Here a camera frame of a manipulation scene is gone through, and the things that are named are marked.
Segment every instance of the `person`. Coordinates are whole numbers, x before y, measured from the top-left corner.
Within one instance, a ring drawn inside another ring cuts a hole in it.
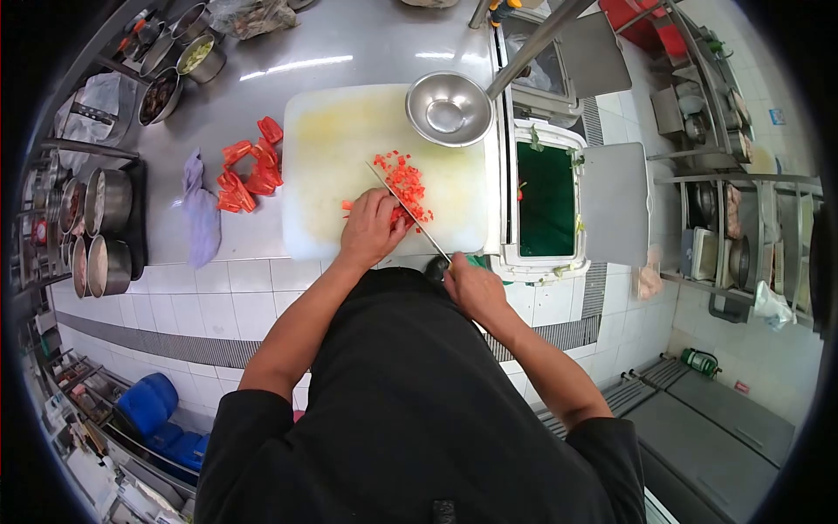
[[[370,270],[404,238],[397,200],[354,203],[340,253],[273,325],[219,404],[195,522],[643,522],[630,421],[507,304],[500,278],[453,257],[443,285]],[[474,322],[524,368],[562,441]],[[292,391],[311,368],[308,409]]]

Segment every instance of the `kitchen counter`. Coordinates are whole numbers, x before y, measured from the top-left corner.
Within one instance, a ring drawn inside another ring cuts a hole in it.
[[[188,81],[177,110],[163,123],[132,124],[121,148],[147,164],[148,263],[185,262],[189,252],[180,209],[186,158],[201,148],[204,187],[217,193],[221,149],[256,141],[265,115],[282,125],[294,95],[341,86],[411,84],[435,70],[455,70],[489,85],[494,70],[487,24],[469,29],[475,1],[447,9],[414,8],[396,0],[319,0],[297,15],[299,25],[250,40],[226,38],[228,60],[207,84]],[[499,249],[498,133],[485,139],[489,188],[487,252]],[[287,257],[282,243],[282,188],[258,197],[253,213],[221,212],[216,261]]]

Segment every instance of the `bottle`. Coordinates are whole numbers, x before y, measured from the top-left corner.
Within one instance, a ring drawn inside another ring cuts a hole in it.
[[[489,11],[492,12],[492,26],[499,28],[501,20],[510,16],[516,9],[520,8],[520,0],[494,0],[489,5]]]
[[[681,362],[697,370],[702,375],[713,376],[718,366],[718,361],[713,355],[687,348],[681,353]]]

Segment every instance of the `cutting board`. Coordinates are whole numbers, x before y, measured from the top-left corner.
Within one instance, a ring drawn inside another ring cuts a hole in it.
[[[294,96],[285,108],[282,234],[291,258],[330,259],[344,229],[341,200],[383,187],[365,161],[394,149],[422,172],[434,220],[426,224],[446,252],[474,252],[487,235],[483,143],[445,148],[414,131],[405,114],[408,84],[354,86]],[[411,229],[394,255],[435,254]]]

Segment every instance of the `purple cloth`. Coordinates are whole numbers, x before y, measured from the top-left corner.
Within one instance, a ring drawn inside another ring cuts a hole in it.
[[[184,165],[184,215],[189,226],[189,265],[203,267],[218,253],[221,244],[221,213],[218,198],[204,189],[204,163],[197,148]]]

